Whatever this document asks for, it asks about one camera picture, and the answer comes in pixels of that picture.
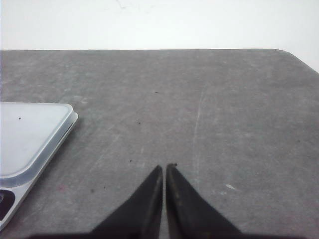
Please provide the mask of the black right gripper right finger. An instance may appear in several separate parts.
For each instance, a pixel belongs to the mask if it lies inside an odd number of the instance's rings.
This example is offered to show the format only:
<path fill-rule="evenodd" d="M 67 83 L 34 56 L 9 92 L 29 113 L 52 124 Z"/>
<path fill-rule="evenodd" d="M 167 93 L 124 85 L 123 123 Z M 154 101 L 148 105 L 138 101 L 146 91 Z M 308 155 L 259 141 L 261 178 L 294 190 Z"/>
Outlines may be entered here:
<path fill-rule="evenodd" d="M 166 167 L 166 212 L 171 235 L 241 235 L 208 204 L 172 163 Z"/>

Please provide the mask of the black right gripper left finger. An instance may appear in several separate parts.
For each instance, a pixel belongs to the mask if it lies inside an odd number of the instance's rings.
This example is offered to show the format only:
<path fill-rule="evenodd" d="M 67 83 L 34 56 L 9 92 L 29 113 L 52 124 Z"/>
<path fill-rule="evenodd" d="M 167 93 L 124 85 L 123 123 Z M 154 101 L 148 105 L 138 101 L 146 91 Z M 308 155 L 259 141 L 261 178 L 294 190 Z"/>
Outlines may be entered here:
<path fill-rule="evenodd" d="M 158 165 L 122 205 L 97 225 L 94 235 L 158 235 L 163 198 L 163 171 Z"/>

